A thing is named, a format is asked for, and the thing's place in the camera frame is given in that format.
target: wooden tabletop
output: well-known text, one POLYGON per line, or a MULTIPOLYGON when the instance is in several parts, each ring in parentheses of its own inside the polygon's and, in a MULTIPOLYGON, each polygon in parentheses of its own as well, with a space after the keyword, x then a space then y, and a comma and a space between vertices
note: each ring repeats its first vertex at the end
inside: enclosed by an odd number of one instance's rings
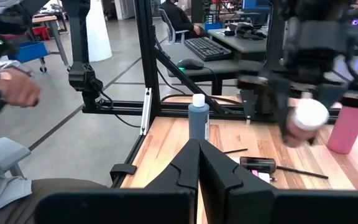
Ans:
MULTIPOLYGON (((280 189, 358 190, 358 138, 348 156, 336 154, 325 146, 332 128, 323 127, 314 146, 304 144, 292 149, 282 144, 276 124, 211 120, 209 141, 223 152, 248 148, 248 151, 230 154, 231 157, 269 157, 281 166, 329 176, 324 180, 278 170, 273 174, 277 181, 272 185, 280 189)), ((137 166, 136 174, 128 175, 121 187, 145 187, 166 168, 187 141, 187 119, 156 118, 133 162, 137 166)), ((205 224, 201 197, 199 194, 198 223, 205 224)))
POLYGON ((48 21, 54 21, 57 20, 56 16, 44 16, 44 17, 38 17, 38 18, 32 18, 32 22, 48 22, 48 21))

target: computer mouse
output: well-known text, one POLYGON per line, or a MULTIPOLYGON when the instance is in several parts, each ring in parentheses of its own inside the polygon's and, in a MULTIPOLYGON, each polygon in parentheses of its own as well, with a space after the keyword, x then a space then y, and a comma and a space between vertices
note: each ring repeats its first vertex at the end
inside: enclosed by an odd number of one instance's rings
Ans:
POLYGON ((199 70, 203 69, 204 63, 195 59, 184 59, 178 62, 177 67, 190 70, 199 70))

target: black desk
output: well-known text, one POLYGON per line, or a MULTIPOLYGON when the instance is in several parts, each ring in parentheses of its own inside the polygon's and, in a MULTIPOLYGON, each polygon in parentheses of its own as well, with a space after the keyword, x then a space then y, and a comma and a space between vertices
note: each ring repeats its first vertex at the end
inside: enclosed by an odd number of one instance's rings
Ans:
POLYGON ((264 59, 267 39, 245 40, 235 36, 225 36, 223 34, 224 30, 225 29, 211 29, 208 31, 208 34, 215 42, 237 51, 239 54, 236 55, 236 58, 256 61, 264 59))
MULTIPOLYGON (((212 95, 222 95, 223 80, 234 79, 240 72, 240 69, 247 68, 248 74, 256 75, 262 69, 263 63, 255 61, 241 61, 227 59, 212 62, 202 61, 196 54, 183 44, 162 45, 163 51, 171 57, 171 61, 177 64, 180 60, 192 58, 204 63, 204 66, 210 68, 216 75, 207 68, 201 70, 184 70, 185 75, 189 76, 194 82, 212 81, 212 95)), ((175 77, 168 71, 169 77, 175 77)))

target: blue bottle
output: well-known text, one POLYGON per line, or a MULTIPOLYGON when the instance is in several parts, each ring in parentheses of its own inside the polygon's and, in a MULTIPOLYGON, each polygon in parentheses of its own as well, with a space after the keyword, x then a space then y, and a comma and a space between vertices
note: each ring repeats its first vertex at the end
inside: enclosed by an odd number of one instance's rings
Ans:
POLYGON ((190 139, 209 138, 209 105, 205 103, 204 94, 194 94, 193 103, 189 105, 190 139))

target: person's hand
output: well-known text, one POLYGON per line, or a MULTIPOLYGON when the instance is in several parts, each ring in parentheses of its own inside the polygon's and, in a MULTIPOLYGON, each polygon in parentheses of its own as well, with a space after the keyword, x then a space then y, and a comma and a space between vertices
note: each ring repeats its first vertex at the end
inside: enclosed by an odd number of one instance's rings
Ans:
POLYGON ((0 91, 7 104, 26 108, 37 105, 41 89, 23 71, 6 68, 0 71, 0 91))
POLYGON ((201 35, 201 28, 199 26, 194 25, 193 30, 197 35, 201 35))

